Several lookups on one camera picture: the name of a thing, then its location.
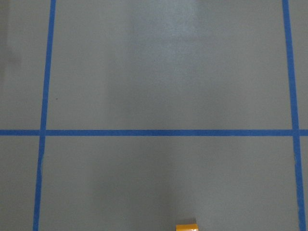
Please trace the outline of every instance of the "blue tape line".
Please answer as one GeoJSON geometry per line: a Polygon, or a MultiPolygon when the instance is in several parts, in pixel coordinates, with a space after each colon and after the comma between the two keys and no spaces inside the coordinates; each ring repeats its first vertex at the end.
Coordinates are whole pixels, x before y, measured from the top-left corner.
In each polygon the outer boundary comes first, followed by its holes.
{"type": "Polygon", "coordinates": [[[300,231],[306,231],[305,201],[304,201],[304,188],[303,188],[301,151],[300,151],[300,130],[299,130],[298,111],[297,111],[292,32],[291,32],[291,21],[290,21],[288,0],[282,0],[282,9],[283,9],[284,32],[285,32],[285,42],[286,42],[287,63],[288,63],[292,129],[294,131],[293,150],[294,150],[294,158],[295,158],[295,178],[296,178],[296,194],[297,194],[297,205],[298,205],[298,220],[299,220],[300,231]]]}
{"type": "Polygon", "coordinates": [[[38,136],[39,130],[0,130],[0,136],[38,136]]]}
{"type": "Polygon", "coordinates": [[[40,199],[41,199],[41,188],[42,188],[42,164],[43,164],[43,157],[44,157],[44,151],[45,151],[48,93],[49,93],[49,80],[50,80],[50,69],[51,69],[55,7],[56,7],[56,0],[51,0],[48,37],[47,37],[43,99],[42,99],[42,112],[41,112],[40,131],[39,131],[39,149],[38,149],[39,156],[38,156],[37,180],[36,180],[36,187],[35,187],[33,231],[39,230],[38,225],[39,225],[39,210],[40,210],[40,199]]]}
{"type": "Polygon", "coordinates": [[[292,136],[293,130],[47,130],[46,136],[292,136]]]}
{"type": "Polygon", "coordinates": [[[308,130],[307,129],[301,129],[299,130],[300,136],[308,136],[308,130]]]}

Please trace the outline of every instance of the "floor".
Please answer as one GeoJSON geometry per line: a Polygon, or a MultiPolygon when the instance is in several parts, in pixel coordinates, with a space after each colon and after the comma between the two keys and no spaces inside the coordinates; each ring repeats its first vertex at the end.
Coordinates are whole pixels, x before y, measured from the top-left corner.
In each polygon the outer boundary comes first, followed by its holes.
{"type": "Polygon", "coordinates": [[[308,2],[0,0],[0,230],[306,230],[308,2]]]}

